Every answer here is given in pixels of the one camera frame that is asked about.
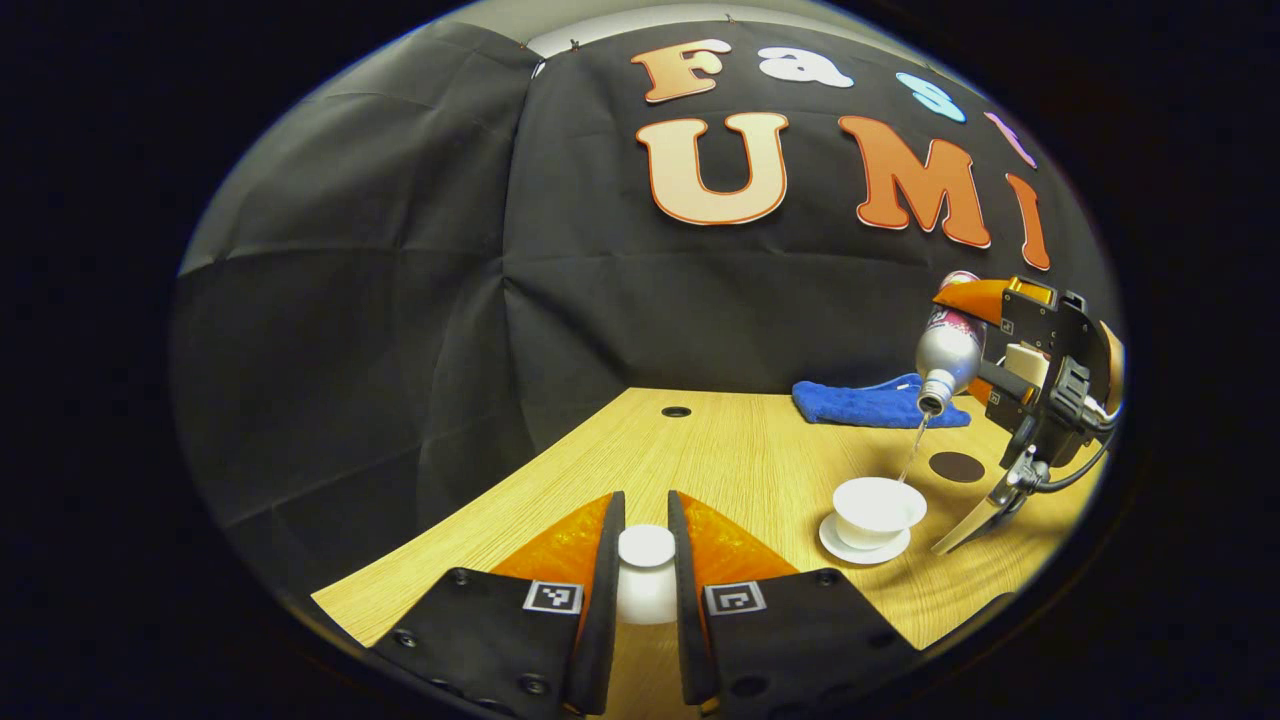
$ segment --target black cable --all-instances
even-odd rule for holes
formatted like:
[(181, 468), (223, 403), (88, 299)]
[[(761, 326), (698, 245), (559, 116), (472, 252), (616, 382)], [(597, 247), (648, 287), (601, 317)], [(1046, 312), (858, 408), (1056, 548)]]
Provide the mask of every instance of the black cable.
[(1083, 478), (1084, 474), (1089, 471), (1089, 468), (1092, 468), (1098, 461), (1098, 459), (1102, 457), (1102, 454), (1106, 452), (1108, 447), (1111, 447), (1111, 441), (1115, 437), (1116, 437), (1115, 433), (1107, 436), (1107, 439), (1102, 443), (1102, 447), (1098, 448), (1098, 452), (1094, 454), (1093, 457), (1091, 457), (1089, 461), (1085, 462), (1083, 468), (1062, 478), (1061, 480), (1046, 480), (1043, 483), (1037, 483), (1036, 492), (1057, 492), (1070, 486), (1075, 480)]

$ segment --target brown coaster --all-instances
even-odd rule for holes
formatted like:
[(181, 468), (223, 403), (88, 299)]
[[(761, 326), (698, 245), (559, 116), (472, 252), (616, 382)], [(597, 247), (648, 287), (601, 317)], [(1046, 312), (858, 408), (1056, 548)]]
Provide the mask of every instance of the brown coaster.
[(938, 452), (929, 457), (929, 468), (948, 480), (975, 483), (987, 474), (987, 469), (964, 452)]

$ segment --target round coaster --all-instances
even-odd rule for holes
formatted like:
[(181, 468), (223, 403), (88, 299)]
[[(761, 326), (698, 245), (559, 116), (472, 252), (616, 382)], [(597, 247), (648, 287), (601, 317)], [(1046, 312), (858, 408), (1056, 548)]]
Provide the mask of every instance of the round coaster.
[(818, 528), (818, 539), (822, 541), (822, 546), (827, 548), (828, 552), (836, 557), (846, 561), (854, 562), (855, 565), (876, 565), (877, 562), (884, 562), (886, 560), (892, 560), (902, 551), (906, 546), (911, 544), (911, 528), (908, 528), (897, 534), (893, 539), (888, 541), (888, 544), (883, 547), (877, 547), (876, 550), (858, 550), (845, 544), (845, 541), (840, 539), (840, 534), (836, 533), (836, 514), (832, 512), (827, 515), (827, 519), (822, 521)]
[(987, 474), (987, 469), (964, 452), (938, 452), (929, 457), (929, 468), (943, 478), (956, 483), (975, 483)]

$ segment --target white wall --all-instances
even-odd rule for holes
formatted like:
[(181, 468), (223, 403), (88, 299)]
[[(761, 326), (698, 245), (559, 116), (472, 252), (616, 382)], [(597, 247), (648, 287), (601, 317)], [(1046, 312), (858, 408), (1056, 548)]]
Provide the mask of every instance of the white wall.
[(512, 40), (527, 42), (544, 58), (571, 47), (643, 27), (696, 20), (755, 20), (803, 27), (893, 53), (918, 65), (928, 63), (942, 74), (982, 95), (937, 59), (911, 49), (876, 26), (812, 0), (739, 0), (722, 3), (667, 3), (646, 0), (481, 0), (440, 18), (470, 23)]

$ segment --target black fabric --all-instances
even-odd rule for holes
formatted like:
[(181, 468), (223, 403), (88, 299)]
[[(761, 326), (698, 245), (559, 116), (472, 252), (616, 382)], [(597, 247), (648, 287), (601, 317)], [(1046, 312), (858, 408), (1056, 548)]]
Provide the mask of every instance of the black fabric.
[[(630, 59), (718, 38), (723, 70), (709, 92), (649, 105), (644, 67)], [(759, 69), (756, 50), (819, 53), (854, 78), (850, 88), (785, 82)], [(968, 115), (938, 115), (895, 73), (942, 87)], [(1018, 132), (1033, 170), (996, 126)], [(741, 136), (723, 119), (777, 111), (787, 193), (769, 215), (698, 227), (666, 215), (649, 188), (641, 127), (700, 118), (703, 181), (735, 191), (748, 177)], [(925, 233), (872, 228), (855, 215), (867, 179), (842, 115), (888, 123), (922, 160), (932, 138), (974, 158), (992, 245), (977, 250)], [(1123, 337), (1110, 268), (1083, 210), (1044, 149), (1016, 118), (895, 55), (819, 32), (759, 23), (685, 23), (637, 29), (549, 58), (534, 78), (512, 160), (506, 260), (512, 356), (534, 437), (541, 418), (603, 405), (628, 386), (785, 393), (801, 379), (863, 387), (914, 369), (915, 342), (942, 277), (1024, 274), (1084, 295)], [(1023, 225), (1011, 172), (1039, 195), (1051, 270), (1021, 259)], [(991, 342), (991, 351), (1002, 343)]]
[(500, 251), (539, 60), (463, 24), (392, 42), (259, 140), (182, 263), (172, 372), (193, 478), (307, 612), (532, 455)]

